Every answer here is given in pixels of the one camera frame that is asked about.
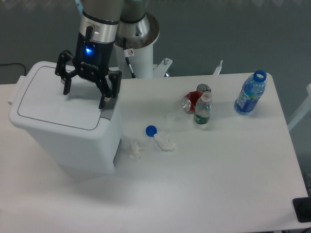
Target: white table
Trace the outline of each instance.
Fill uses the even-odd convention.
[[[310,227],[292,199],[306,197],[272,77],[254,112],[233,102],[250,74],[123,80],[124,142],[109,176],[60,167],[8,120],[14,85],[0,85],[0,233],[238,233]],[[181,98],[210,85],[213,115],[199,129]],[[165,115],[174,112],[175,121]],[[147,125],[177,143],[162,152]],[[131,141],[145,147],[128,159]]]

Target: white cylindrical robot column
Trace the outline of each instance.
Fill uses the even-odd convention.
[[[142,0],[125,0],[115,49],[122,78],[153,77],[153,44],[159,36],[159,24],[155,17],[145,12]],[[134,55],[125,54],[134,50]]]

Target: gray floor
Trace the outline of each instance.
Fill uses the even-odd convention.
[[[174,76],[213,73],[271,73],[288,120],[307,97],[311,83],[311,1],[147,0],[159,21],[154,62],[173,59]],[[80,16],[74,0],[0,1],[0,63],[56,62],[75,51]],[[115,55],[111,66],[116,66]],[[0,84],[15,83],[20,67],[0,67]],[[311,172],[311,114],[292,133],[303,172]]]

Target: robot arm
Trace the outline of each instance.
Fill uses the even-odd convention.
[[[75,56],[68,50],[59,54],[55,74],[61,77],[64,95],[70,92],[71,79],[79,75],[96,84],[102,97],[99,108],[104,107],[104,98],[115,98],[120,90],[121,72],[108,68],[116,37],[123,0],[86,0],[84,2]],[[66,71],[72,61],[75,70]],[[107,84],[106,75],[111,81]]]
[[[113,45],[122,51],[141,49],[153,44],[158,35],[158,22],[146,13],[143,0],[84,0],[75,56],[68,50],[60,53],[55,70],[65,85],[63,94],[70,92],[71,79],[79,75],[99,88],[102,94],[99,108],[102,109],[105,97],[117,97],[122,72],[128,77],[130,71],[132,78],[135,77],[128,57],[122,60],[126,61],[128,67],[119,66],[122,72],[109,70]],[[152,59],[145,64],[142,61],[138,66],[135,64],[136,70],[138,67],[150,67],[149,74],[152,75]],[[66,71],[69,61],[75,67],[72,72]],[[148,76],[146,73],[138,73],[143,77]],[[111,87],[107,84],[106,75],[111,81]]]

